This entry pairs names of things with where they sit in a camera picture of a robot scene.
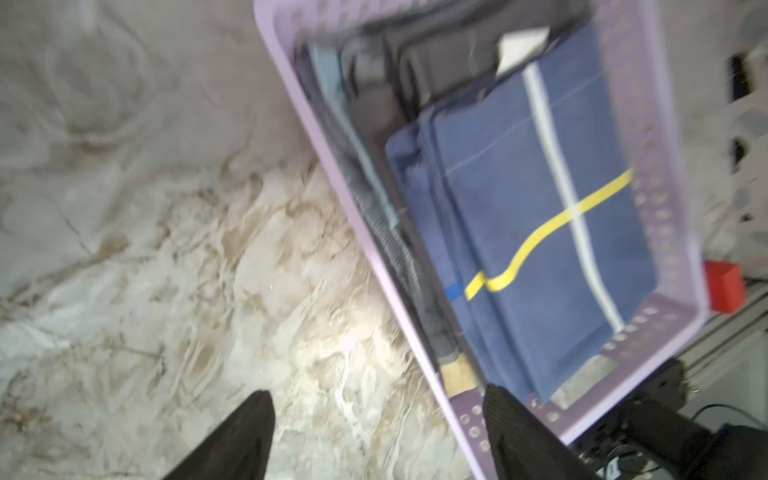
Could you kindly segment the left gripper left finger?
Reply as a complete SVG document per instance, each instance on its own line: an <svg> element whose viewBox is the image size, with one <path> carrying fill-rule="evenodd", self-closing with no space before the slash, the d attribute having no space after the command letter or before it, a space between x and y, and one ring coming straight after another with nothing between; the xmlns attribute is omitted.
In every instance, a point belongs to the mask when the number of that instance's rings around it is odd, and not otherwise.
<svg viewBox="0 0 768 480"><path fill-rule="evenodd" d="M264 479L275 421L270 392L253 392L164 479Z"/></svg>

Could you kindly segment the blue pillowcase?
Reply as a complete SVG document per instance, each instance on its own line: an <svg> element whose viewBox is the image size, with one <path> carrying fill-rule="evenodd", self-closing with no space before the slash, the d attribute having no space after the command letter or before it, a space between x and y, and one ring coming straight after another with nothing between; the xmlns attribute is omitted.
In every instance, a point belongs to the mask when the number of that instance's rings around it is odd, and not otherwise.
<svg viewBox="0 0 768 480"><path fill-rule="evenodd" d="M657 287L587 23L391 136L389 166L485 378L548 400Z"/></svg>

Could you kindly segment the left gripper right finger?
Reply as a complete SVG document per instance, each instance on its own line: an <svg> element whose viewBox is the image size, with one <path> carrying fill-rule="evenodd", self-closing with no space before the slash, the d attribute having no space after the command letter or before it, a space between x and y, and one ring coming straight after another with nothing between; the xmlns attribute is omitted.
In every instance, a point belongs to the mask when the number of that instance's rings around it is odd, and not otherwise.
<svg viewBox="0 0 768 480"><path fill-rule="evenodd" d="M597 475L506 389L488 384L483 400L497 476L505 480L595 479Z"/></svg>

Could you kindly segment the grey checked pillowcase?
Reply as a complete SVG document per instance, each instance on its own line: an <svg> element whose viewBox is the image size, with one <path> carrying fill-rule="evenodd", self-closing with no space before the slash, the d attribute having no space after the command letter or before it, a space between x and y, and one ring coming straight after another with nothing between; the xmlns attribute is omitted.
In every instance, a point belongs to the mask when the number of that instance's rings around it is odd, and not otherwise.
<svg viewBox="0 0 768 480"><path fill-rule="evenodd" d="M436 366L461 356L456 318L385 164L386 140L431 98L466 85L495 61L491 48L472 55L469 67L426 61L432 36L479 31L496 40L491 28L499 24L513 31L548 27L558 38L589 14L587 1L439 1L307 41L297 51L307 98Z"/></svg>

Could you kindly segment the lilac plastic basket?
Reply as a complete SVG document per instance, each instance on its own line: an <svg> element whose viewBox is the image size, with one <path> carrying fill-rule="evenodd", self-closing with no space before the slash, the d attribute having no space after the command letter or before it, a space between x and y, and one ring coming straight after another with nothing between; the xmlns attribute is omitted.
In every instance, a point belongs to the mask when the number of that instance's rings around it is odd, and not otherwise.
<svg viewBox="0 0 768 480"><path fill-rule="evenodd" d="M257 1L254 19L323 169L415 353L459 447L477 479L495 477L479 417L479 390L449 398L418 322L354 201L297 74L296 50L311 37L398 15L439 1ZM654 1L595 1L601 48L611 83L616 126L633 169L633 195L659 277L631 325L630 341L608 352L612 372L568 406L529 403L533 414L565 442L574 442L672 358L703 327L709 308L700 247L689 220L684 168L659 8Z"/></svg>

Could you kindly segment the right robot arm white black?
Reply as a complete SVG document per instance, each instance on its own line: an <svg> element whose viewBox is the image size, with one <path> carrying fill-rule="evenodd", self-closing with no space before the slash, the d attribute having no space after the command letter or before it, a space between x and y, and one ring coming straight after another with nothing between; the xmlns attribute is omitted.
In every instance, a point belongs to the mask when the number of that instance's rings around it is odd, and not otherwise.
<svg viewBox="0 0 768 480"><path fill-rule="evenodd" d="M711 430L679 410L687 400L684 364L669 360L601 417L570 448L604 479L657 470L674 479L765 479L767 427Z"/></svg>

